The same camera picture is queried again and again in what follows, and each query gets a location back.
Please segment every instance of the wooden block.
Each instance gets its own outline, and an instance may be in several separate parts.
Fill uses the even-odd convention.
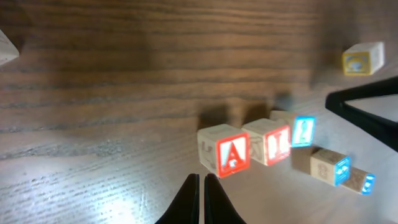
[[[369,195],[372,192],[376,177],[366,171],[351,167],[349,179],[342,183],[342,186],[362,195]]]
[[[372,75],[384,65],[384,43],[362,43],[343,53],[345,75]]]
[[[311,176],[333,186],[349,179],[351,159],[338,152],[321,149],[311,156]]]
[[[285,121],[290,126],[292,147],[307,147],[312,145],[315,132],[315,117],[299,116],[288,111],[271,111],[270,119]]]
[[[228,124],[198,131],[199,160],[219,178],[250,166],[249,134]]]
[[[266,166],[290,155],[290,128],[284,122],[259,119],[243,125],[250,135],[250,156]]]
[[[19,57],[19,52],[7,36],[0,30],[0,65]]]

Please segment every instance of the wood grain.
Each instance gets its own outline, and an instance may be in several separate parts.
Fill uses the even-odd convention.
[[[0,1],[0,29],[21,52],[0,67],[0,222],[154,223],[189,173],[207,172],[199,127],[240,128],[273,108],[317,116],[314,142],[377,182],[369,197],[321,183],[298,168],[308,150],[272,167],[253,162],[221,181],[248,223],[398,222],[398,156],[324,109],[331,91],[396,75],[397,9],[394,0]],[[385,42],[386,66],[345,77],[342,51],[370,41]]]

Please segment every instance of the red letter a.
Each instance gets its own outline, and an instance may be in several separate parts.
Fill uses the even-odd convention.
[[[225,169],[233,169],[236,165],[242,164],[243,161],[239,157],[238,151],[234,145],[234,142],[231,142],[231,150],[229,150],[228,158],[226,160]]]

